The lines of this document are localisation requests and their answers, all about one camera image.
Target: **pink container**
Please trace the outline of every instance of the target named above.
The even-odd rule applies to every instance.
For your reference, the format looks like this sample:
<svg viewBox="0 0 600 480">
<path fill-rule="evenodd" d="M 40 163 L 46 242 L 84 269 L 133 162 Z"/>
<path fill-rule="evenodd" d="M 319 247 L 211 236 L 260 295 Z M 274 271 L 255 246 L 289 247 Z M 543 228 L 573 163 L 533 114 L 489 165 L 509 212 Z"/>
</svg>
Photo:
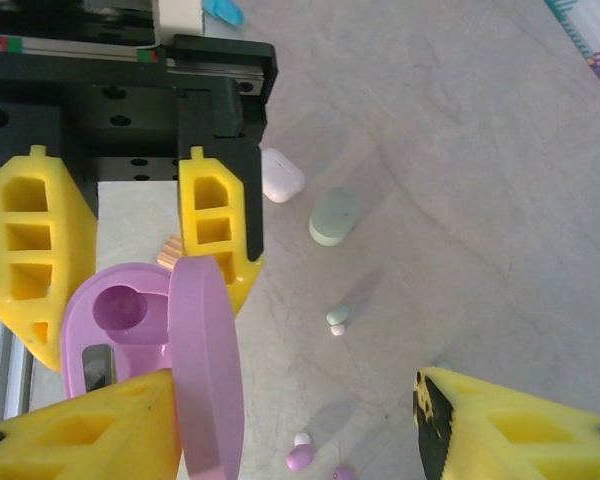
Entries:
<svg viewBox="0 0 600 480">
<path fill-rule="evenodd" d="M 172 274 L 140 263 L 97 273 L 71 298 L 61 342 L 69 398 L 86 392 L 82 355 L 90 346 L 111 347 L 118 382 L 171 368 L 189 478 L 238 478 L 240 357 L 229 294 L 213 257 L 183 257 Z"/>
</svg>

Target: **yellow 3d-printed part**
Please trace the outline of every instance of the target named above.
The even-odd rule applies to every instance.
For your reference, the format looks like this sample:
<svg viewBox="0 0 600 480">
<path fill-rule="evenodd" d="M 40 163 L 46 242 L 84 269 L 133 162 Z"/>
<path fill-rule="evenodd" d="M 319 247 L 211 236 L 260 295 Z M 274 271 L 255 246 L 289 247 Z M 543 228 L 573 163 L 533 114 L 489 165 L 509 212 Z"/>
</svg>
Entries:
<svg viewBox="0 0 600 480">
<path fill-rule="evenodd" d="M 0 423 L 0 480 L 173 480 L 181 446 L 170 370 Z"/>
<path fill-rule="evenodd" d="M 0 320 L 56 371 L 64 309 L 95 270 L 96 229 L 64 163 L 45 147 L 0 168 Z"/>
<path fill-rule="evenodd" d="M 244 185 L 202 147 L 179 164 L 180 228 L 186 256 L 214 255 L 237 314 L 262 268 L 247 257 Z"/>
<path fill-rule="evenodd" d="M 440 368 L 414 390 L 427 480 L 600 480 L 600 416 Z"/>
</svg>

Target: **marble floor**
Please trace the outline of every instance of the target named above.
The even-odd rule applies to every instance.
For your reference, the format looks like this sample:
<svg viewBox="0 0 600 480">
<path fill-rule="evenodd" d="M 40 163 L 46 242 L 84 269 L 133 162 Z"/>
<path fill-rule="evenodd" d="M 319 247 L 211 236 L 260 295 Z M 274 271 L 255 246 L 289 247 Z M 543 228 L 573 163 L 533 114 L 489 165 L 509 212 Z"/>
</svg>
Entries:
<svg viewBox="0 0 600 480">
<path fill-rule="evenodd" d="M 240 35 L 279 58 L 262 146 L 308 179 L 265 201 L 267 264 L 237 319 L 241 480 L 341 462 L 422 480 L 411 390 L 439 361 L 600 413 L 600 83 L 544 2 L 240 4 Z M 321 247 L 308 217 L 336 185 L 361 217 Z M 99 268 L 152 261 L 177 230 L 175 185 L 102 185 L 101 211 Z M 32 406 L 62 396 L 37 365 Z M 319 452 L 292 474 L 301 430 Z"/>
</svg>

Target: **striped cloth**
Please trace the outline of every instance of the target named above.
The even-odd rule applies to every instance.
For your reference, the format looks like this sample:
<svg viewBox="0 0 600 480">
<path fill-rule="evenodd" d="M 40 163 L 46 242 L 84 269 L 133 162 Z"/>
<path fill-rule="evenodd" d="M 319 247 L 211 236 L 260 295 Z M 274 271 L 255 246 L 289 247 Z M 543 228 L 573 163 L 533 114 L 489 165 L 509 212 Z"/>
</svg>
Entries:
<svg viewBox="0 0 600 480">
<path fill-rule="evenodd" d="M 600 79 L 600 0 L 545 0 Z"/>
</svg>

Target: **blue object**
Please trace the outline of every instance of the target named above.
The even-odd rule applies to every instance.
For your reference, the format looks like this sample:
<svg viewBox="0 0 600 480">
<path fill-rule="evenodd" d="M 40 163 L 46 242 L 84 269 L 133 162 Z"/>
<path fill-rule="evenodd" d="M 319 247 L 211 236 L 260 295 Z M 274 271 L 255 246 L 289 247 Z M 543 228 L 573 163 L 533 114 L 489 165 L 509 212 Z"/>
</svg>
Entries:
<svg viewBox="0 0 600 480">
<path fill-rule="evenodd" d="M 204 9 L 211 15 L 221 18 L 236 27 L 244 23 L 244 14 L 231 0 L 204 0 Z"/>
</svg>

